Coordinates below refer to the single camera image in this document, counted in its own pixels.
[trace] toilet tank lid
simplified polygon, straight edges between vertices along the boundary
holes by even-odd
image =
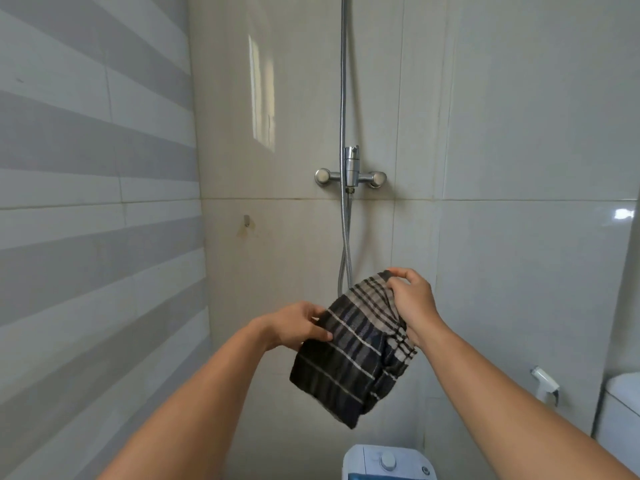
[[[640,372],[614,377],[607,382],[607,392],[626,407],[640,414]]]

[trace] folded fabric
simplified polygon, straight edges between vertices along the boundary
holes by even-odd
[[[321,314],[331,342],[300,347],[289,379],[333,416],[355,428],[388,395],[416,354],[383,271],[359,282]]]

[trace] cloth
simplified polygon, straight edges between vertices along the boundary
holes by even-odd
[[[321,314],[331,342],[300,347],[289,379],[333,416],[355,428],[388,395],[416,354],[385,283],[389,271],[357,283]]]

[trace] wall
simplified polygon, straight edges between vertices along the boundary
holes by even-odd
[[[211,327],[335,297],[340,0],[189,0]],[[445,320],[589,431],[640,184],[638,0],[353,0],[347,144],[361,188],[356,279],[412,266]],[[250,226],[243,224],[249,215]],[[355,443],[423,448],[442,478],[491,478],[424,357],[354,431],[271,352],[227,477],[331,478]]]
[[[95,478],[211,353],[186,15],[0,0],[0,478]]]
[[[610,378],[625,372],[637,371],[640,371],[640,219],[638,218],[631,226],[627,261],[622,275],[622,284],[620,284],[605,375],[606,378]]]

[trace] person's left hand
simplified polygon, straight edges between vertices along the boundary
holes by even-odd
[[[265,327],[268,338],[267,350],[284,345],[297,351],[302,342],[308,339],[329,342],[333,339],[332,334],[314,323],[314,317],[322,312],[322,306],[299,301],[277,312],[256,318]]]

